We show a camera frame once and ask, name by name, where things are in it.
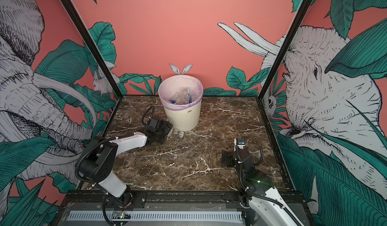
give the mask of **marble tabletop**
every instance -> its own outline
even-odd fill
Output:
[[[141,117],[155,105],[155,116],[166,118],[157,96],[126,96],[121,101],[105,137],[131,134],[142,127]],[[221,163],[221,150],[233,151],[234,138],[244,138],[253,161],[278,190],[285,190],[263,119],[255,98],[204,97],[199,124],[171,139],[124,152],[116,157],[113,171],[133,190],[237,190],[234,168]],[[90,189],[84,184],[82,189]]]

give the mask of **elephant tusk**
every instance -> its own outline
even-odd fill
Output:
[[[6,111],[0,111],[0,134],[11,142],[19,142],[27,139]]]
[[[267,40],[265,40],[262,36],[260,36],[258,33],[256,33],[254,30],[250,29],[249,27],[234,22],[235,26],[237,26],[247,37],[249,37],[252,41],[254,41],[255,44],[259,45],[260,47],[264,48],[268,52],[277,55],[279,52],[280,47],[277,45],[274,45]]]
[[[94,124],[94,126],[96,125],[97,115],[94,111],[93,106],[91,105],[89,100],[87,100],[87,98],[85,98],[80,92],[78,92],[74,88],[71,88],[70,86],[68,86],[64,83],[55,81],[54,79],[48,78],[48,77],[43,76],[39,73],[34,73],[32,83],[35,86],[37,86],[38,88],[54,89],[58,92],[69,94],[69,95],[73,96],[74,98],[78,99],[83,104],[85,104],[86,107],[90,110],[90,113],[93,117],[93,124]]]
[[[35,161],[45,165],[58,166],[74,162],[78,160],[80,155],[81,154],[75,156],[57,156],[45,151],[43,154],[38,156]]]
[[[248,41],[247,39],[243,38],[238,32],[230,28],[229,26],[223,24],[223,23],[218,23],[218,25],[224,29],[231,37],[243,48],[247,49],[248,51],[257,54],[259,56],[265,57],[268,53],[267,50],[264,48]]]

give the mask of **animal eye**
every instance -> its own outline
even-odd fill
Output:
[[[315,75],[315,78],[317,79],[317,67],[313,70],[313,74]]]

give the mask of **rabbit ears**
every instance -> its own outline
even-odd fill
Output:
[[[171,69],[174,73],[176,73],[177,75],[184,75],[186,74],[191,68],[192,68],[192,64],[188,64],[184,67],[183,69],[183,72],[180,73],[180,70],[177,66],[175,66],[174,64],[172,63],[169,63],[169,65],[171,66]]]

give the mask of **white trash can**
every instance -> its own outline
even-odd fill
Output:
[[[191,91],[192,102],[187,105],[172,104],[172,96],[184,88]],[[203,97],[203,85],[198,78],[188,75],[172,76],[160,84],[158,93],[168,122],[174,129],[186,132],[196,127]]]

